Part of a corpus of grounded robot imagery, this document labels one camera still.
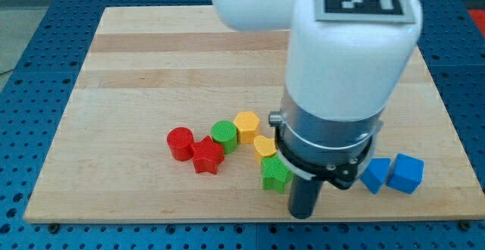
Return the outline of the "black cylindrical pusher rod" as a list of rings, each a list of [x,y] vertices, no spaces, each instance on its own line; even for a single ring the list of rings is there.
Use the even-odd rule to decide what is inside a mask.
[[[323,182],[321,180],[305,180],[294,176],[289,193],[288,209],[297,219],[312,216]]]

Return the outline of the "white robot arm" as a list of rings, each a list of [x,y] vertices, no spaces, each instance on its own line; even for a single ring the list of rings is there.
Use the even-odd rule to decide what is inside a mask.
[[[312,215],[323,183],[348,189],[369,165],[387,106],[421,34],[418,0],[211,0],[240,32],[289,31],[277,154],[288,209]]]

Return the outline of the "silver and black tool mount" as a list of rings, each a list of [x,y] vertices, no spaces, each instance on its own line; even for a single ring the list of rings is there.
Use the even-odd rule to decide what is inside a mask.
[[[348,189],[371,160],[381,114],[357,120],[318,117],[284,89],[280,110],[268,119],[280,157],[296,176]]]

